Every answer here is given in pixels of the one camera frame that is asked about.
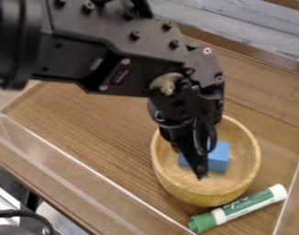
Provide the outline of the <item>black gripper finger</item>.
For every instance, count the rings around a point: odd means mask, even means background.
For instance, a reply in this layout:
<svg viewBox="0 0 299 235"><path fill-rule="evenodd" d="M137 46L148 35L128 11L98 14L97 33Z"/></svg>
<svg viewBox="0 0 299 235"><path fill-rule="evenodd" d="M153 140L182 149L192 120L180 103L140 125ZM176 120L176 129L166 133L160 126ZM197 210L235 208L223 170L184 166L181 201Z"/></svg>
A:
<svg viewBox="0 0 299 235"><path fill-rule="evenodd" d="M158 128L158 133L160 133L161 138L169 143L173 152L180 153L180 150L176 144L170 141L168 131L164 128Z"/></svg>
<svg viewBox="0 0 299 235"><path fill-rule="evenodd" d="M198 180L208 174L208 130L200 122L190 122L166 128L165 140L182 154Z"/></svg>

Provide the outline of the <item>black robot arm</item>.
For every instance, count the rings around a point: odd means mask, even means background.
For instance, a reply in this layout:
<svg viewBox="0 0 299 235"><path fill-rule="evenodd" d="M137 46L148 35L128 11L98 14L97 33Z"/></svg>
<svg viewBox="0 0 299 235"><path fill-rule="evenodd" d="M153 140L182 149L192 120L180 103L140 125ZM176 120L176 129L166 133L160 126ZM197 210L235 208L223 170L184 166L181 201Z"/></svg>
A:
<svg viewBox="0 0 299 235"><path fill-rule="evenodd" d="M224 74L148 0L0 0L0 88L32 80L144 97L160 134L198 179L223 117Z"/></svg>

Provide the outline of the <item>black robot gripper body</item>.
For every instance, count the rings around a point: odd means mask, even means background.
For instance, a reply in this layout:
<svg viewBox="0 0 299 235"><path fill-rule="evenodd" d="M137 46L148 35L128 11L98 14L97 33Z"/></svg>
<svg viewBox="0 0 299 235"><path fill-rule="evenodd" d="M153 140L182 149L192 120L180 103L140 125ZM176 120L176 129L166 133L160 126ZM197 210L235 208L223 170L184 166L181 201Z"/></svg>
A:
<svg viewBox="0 0 299 235"><path fill-rule="evenodd" d="M161 74L149 84L148 113L164 135L213 128L224 107L224 74L209 47L188 52L181 72Z"/></svg>

